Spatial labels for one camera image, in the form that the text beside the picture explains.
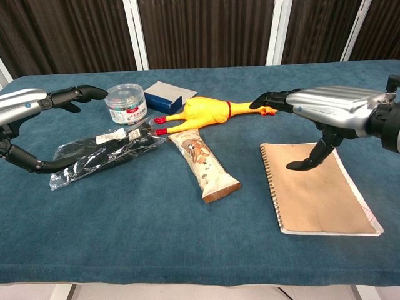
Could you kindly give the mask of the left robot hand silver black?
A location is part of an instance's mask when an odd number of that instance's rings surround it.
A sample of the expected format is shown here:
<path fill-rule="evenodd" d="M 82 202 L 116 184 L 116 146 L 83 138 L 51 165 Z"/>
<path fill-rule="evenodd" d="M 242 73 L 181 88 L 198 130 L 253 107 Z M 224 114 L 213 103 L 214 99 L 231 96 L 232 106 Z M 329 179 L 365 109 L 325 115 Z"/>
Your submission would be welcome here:
<path fill-rule="evenodd" d="M 73 86 L 53 92 L 28 88 L 9 92 L 1 96 L 1 157 L 9 163 L 30 173 L 56 173 L 73 165 L 77 159 L 67 157 L 56 161 L 41 161 L 36 156 L 17 145 L 11 139 L 19 136 L 21 124 L 41 113 L 41 111 L 61 108 L 72 113 L 80 112 L 74 101 L 87 103 L 103 100 L 106 90 L 92 85 Z"/>

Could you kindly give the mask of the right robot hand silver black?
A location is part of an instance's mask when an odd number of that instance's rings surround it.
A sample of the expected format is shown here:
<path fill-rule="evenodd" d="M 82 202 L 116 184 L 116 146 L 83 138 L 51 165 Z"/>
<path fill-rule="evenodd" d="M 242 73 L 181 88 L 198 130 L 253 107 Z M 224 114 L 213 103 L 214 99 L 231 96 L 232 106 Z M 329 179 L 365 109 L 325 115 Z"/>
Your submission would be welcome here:
<path fill-rule="evenodd" d="M 269 106 L 294 113 L 312 121 L 322 131 L 309 157 L 293 161 L 287 168 L 308 171 L 318 167 L 343 139 L 372 134 L 368 121 L 380 105 L 390 104 L 385 92 L 350 86 L 325 86 L 290 91 L 269 91 L 255 99 L 249 107 Z"/>

